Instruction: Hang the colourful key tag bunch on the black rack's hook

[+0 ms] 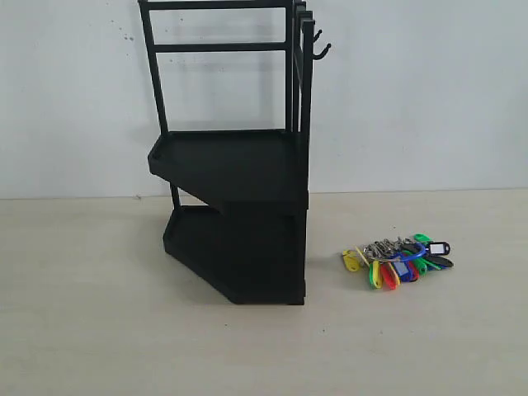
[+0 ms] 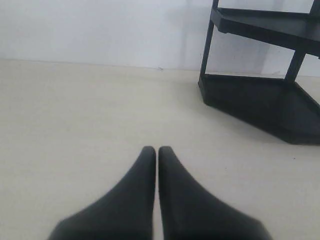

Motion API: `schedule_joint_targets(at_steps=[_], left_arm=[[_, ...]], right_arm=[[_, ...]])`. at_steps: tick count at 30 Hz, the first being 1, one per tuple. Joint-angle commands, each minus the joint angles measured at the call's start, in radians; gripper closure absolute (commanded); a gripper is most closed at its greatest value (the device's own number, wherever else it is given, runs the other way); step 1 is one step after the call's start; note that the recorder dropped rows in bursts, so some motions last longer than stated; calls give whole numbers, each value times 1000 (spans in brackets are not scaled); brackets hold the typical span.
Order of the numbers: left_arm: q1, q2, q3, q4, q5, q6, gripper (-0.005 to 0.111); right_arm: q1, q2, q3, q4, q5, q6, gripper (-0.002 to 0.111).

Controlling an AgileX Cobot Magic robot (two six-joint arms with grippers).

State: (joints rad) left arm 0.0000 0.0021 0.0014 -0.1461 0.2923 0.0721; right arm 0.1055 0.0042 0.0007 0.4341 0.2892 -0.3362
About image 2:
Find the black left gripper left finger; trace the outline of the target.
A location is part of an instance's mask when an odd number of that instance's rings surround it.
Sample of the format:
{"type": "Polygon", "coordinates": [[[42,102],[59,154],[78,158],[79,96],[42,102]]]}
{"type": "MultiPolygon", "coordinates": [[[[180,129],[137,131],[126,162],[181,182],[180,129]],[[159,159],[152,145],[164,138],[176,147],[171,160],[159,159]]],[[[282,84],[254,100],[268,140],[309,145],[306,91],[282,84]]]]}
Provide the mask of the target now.
{"type": "Polygon", "coordinates": [[[142,148],[125,176],[103,197],[61,220],[50,240],[151,240],[156,151],[142,148]]]}

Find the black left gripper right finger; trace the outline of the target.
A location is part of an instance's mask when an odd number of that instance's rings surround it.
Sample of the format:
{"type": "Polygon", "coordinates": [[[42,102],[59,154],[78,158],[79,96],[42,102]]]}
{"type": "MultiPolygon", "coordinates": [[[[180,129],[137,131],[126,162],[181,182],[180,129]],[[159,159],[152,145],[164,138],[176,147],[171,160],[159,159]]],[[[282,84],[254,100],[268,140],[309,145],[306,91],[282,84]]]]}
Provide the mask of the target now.
{"type": "Polygon", "coordinates": [[[158,192],[166,240],[270,240],[257,219],[202,187],[170,146],[158,150],[158,192]]]}

